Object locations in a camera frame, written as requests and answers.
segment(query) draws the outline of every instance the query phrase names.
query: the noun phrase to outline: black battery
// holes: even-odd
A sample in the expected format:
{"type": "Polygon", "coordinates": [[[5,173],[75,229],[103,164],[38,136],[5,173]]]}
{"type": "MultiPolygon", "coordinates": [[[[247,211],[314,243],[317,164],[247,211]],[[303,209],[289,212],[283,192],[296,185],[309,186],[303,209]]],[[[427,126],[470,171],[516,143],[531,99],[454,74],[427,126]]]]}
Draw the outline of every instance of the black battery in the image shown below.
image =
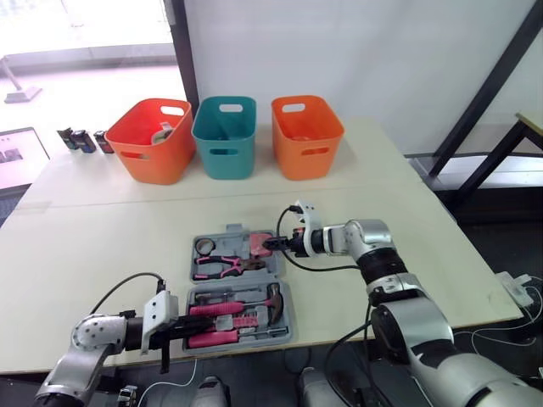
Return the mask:
{"type": "Polygon", "coordinates": [[[86,130],[74,131],[71,133],[71,139],[81,148],[83,153],[94,153],[96,151],[96,145],[92,142],[86,130]]]}
{"type": "Polygon", "coordinates": [[[60,138],[62,138],[64,144],[66,144],[67,148],[69,148],[70,150],[77,150],[79,148],[79,146],[71,138],[71,135],[73,133],[71,127],[68,127],[66,130],[57,130],[57,133],[59,134],[60,138]]]}
{"type": "Polygon", "coordinates": [[[113,151],[113,148],[109,145],[108,141],[105,139],[105,131],[97,131],[94,133],[94,138],[96,139],[96,142],[102,149],[102,151],[106,154],[113,154],[115,151],[113,151]]]}

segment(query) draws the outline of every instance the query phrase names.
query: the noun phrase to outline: orange basket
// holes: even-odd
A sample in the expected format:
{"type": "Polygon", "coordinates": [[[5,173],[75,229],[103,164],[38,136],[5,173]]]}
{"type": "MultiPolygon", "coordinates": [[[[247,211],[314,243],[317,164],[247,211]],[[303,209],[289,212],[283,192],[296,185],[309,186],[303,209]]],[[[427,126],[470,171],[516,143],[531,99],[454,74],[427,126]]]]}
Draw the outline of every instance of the orange basket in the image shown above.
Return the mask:
{"type": "Polygon", "coordinates": [[[189,102],[145,99],[122,116],[105,138],[134,179],[151,184],[173,184],[194,156],[193,115],[189,102]],[[162,142],[153,134],[169,123],[173,132],[162,142]]]}
{"type": "Polygon", "coordinates": [[[289,180],[325,176],[344,133],[323,98],[288,96],[271,102],[273,151],[289,180]]]}

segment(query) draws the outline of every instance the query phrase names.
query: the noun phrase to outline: white table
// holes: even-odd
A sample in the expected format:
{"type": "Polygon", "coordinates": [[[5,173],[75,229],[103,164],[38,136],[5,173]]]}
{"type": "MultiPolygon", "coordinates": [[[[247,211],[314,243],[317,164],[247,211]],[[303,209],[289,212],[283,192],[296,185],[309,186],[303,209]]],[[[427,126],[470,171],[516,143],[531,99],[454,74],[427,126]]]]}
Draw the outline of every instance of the white table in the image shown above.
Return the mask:
{"type": "MultiPolygon", "coordinates": [[[[383,219],[408,270],[417,274],[453,326],[521,316],[455,221],[378,127],[359,120],[346,128],[343,153],[355,159],[336,159],[329,177],[305,182],[284,180],[270,164],[247,181],[213,181],[194,166],[175,186],[158,187],[126,178],[115,157],[78,157],[76,152],[54,160],[0,229],[4,332],[9,327],[9,334],[0,336],[0,371],[50,369],[67,349],[72,326],[132,273],[159,272],[185,304],[193,287],[188,272],[194,236],[221,232],[236,222],[269,229],[297,198],[315,204],[326,223],[383,219]],[[349,148],[353,145],[356,153],[349,148]],[[107,165],[98,167],[98,162],[107,165]],[[105,168],[102,183],[95,177],[97,168],[105,168]],[[80,174],[80,186],[62,177],[64,172],[80,174]],[[84,185],[94,192],[82,198],[84,185]]],[[[293,225],[285,219],[284,230],[293,225]]],[[[317,267],[350,262],[306,260],[317,267]]],[[[286,264],[283,280],[294,302],[294,340],[288,346],[329,343],[361,324],[367,296],[358,272],[310,273],[286,264]]],[[[152,279],[137,279],[102,311],[141,313],[153,293],[152,279]]],[[[183,356],[179,342],[172,344],[171,354],[183,356]]],[[[145,358],[125,352],[108,362],[158,358],[158,352],[145,358]]]]}

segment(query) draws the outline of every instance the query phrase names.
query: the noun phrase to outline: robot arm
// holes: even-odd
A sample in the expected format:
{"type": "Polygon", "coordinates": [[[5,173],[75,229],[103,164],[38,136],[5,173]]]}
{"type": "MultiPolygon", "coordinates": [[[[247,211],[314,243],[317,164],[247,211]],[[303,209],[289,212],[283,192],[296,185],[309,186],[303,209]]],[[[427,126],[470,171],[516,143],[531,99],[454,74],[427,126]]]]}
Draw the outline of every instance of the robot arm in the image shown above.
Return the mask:
{"type": "Polygon", "coordinates": [[[454,346],[452,330],[436,303],[409,273],[381,220],[349,220],[320,227],[314,207],[290,207],[303,228],[292,239],[274,237],[266,246],[288,248],[297,257],[349,255],[361,269],[374,308],[372,327],[392,363],[406,365],[436,407],[539,407],[543,394],[478,354],[454,346]]]}
{"type": "Polygon", "coordinates": [[[170,341],[190,337],[213,326],[211,318],[179,316],[177,297],[158,292],[144,307],[120,315],[89,315],[72,330],[68,352],[38,390],[34,407],[84,407],[98,385],[106,358],[123,350],[162,349],[162,370],[168,371],[170,341]]]}

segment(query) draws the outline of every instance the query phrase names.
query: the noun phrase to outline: hammer head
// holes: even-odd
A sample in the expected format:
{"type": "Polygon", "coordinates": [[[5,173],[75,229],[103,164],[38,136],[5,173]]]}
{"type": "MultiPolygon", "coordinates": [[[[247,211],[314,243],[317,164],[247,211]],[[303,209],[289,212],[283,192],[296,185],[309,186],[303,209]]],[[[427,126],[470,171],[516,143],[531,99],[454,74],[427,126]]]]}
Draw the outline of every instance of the hammer head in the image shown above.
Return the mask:
{"type": "Polygon", "coordinates": [[[283,315],[283,295],[279,288],[279,284],[274,282],[268,286],[268,299],[265,301],[265,306],[268,307],[270,320],[268,325],[273,325],[281,319],[283,315]]]}

